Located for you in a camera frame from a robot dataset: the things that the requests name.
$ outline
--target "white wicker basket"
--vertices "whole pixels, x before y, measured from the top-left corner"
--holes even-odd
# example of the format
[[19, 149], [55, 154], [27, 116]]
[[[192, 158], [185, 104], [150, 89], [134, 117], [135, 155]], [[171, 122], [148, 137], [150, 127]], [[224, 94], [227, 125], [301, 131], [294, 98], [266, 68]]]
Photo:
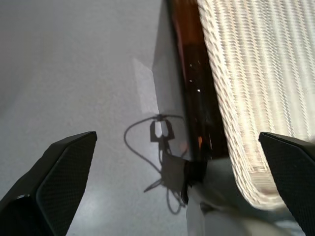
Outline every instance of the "white wicker basket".
[[258, 136], [315, 137], [315, 1], [198, 1], [237, 185], [284, 207]]

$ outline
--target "wicker basket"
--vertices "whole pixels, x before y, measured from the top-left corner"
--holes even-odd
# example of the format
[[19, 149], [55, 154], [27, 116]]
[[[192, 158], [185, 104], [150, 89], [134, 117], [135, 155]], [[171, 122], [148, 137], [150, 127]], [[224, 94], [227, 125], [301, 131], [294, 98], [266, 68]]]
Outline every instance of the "wicker basket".
[[261, 131], [315, 136], [315, 2], [198, 0], [237, 185], [255, 208], [285, 207]]

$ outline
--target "amber bottle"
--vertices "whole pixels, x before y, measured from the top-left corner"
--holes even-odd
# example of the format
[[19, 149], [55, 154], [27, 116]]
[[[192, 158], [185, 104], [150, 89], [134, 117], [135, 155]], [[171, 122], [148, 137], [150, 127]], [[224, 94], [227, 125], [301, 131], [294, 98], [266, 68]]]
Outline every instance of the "amber bottle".
[[204, 43], [196, 0], [172, 0], [172, 18], [185, 79], [191, 145], [197, 158], [201, 149], [212, 158], [228, 157], [218, 99]]

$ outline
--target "brown glass bottle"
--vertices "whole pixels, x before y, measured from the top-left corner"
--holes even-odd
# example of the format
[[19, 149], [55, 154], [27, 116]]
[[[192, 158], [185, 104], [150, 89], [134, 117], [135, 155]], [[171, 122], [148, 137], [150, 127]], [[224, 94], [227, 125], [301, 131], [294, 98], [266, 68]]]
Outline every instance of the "brown glass bottle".
[[204, 43], [196, 0], [172, 0], [173, 22], [185, 78], [193, 153], [202, 159], [206, 146], [213, 158], [228, 156], [218, 99]]

